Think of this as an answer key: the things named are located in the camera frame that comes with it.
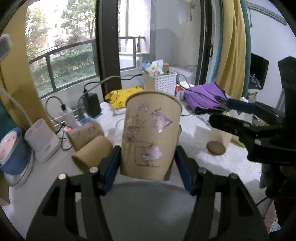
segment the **storage basket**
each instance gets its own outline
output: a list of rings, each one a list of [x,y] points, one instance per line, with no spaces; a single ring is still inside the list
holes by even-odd
[[[145,71],[143,71],[143,74],[145,90],[158,90],[175,95],[177,73],[170,71],[169,74],[158,77],[151,77]]]

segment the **kraft paper cup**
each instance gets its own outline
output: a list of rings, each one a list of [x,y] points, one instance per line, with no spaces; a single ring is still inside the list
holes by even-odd
[[[80,150],[97,136],[104,136],[104,131],[99,123],[92,121],[66,132],[67,137],[75,151]]]
[[[121,149],[123,175],[147,180],[169,180],[182,105],[161,91],[141,91],[126,101]]]
[[[101,160],[112,152],[111,142],[103,136],[97,136],[90,143],[72,155],[72,160],[81,171],[96,167]]]
[[[223,155],[231,141],[232,134],[212,128],[207,149],[214,155]]]

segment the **tree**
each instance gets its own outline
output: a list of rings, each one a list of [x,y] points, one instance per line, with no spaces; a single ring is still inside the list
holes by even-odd
[[[80,23],[84,23],[90,38],[95,30],[96,0],[69,0],[62,19],[66,20],[61,27],[71,29],[72,36],[68,39],[71,42],[82,40]]]
[[[56,48],[61,48],[65,45],[65,40],[62,38],[54,40],[54,45],[56,46]]]
[[[37,57],[38,49],[47,42],[47,21],[43,10],[40,8],[27,11],[26,18],[26,48],[29,60]]]

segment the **metal bolt head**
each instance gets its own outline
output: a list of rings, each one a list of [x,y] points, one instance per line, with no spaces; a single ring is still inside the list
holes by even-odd
[[[254,142],[255,142],[256,145],[261,146],[261,141],[259,139],[255,139]]]
[[[64,180],[64,179],[66,179],[66,177],[67,177],[67,174],[65,174],[65,173],[61,173],[61,174],[59,175],[59,179],[60,179],[60,180]]]
[[[205,169],[204,167],[200,167],[200,168],[198,169],[198,172],[199,172],[200,174],[206,174],[206,173],[207,173],[207,169]]]
[[[98,172],[98,168],[97,167],[91,167],[90,169],[89,169],[89,171],[91,172],[91,173],[97,173]]]
[[[232,179],[238,179],[239,178],[239,176],[237,175],[237,174],[235,174],[235,173],[231,173],[230,174],[230,177],[232,178]]]

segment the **power adapter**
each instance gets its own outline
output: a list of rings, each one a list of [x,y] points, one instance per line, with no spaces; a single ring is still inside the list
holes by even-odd
[[[83,95],[82,102],[88,116],[95,118],[102,112],[98,95],[96,93],[87,93]]]

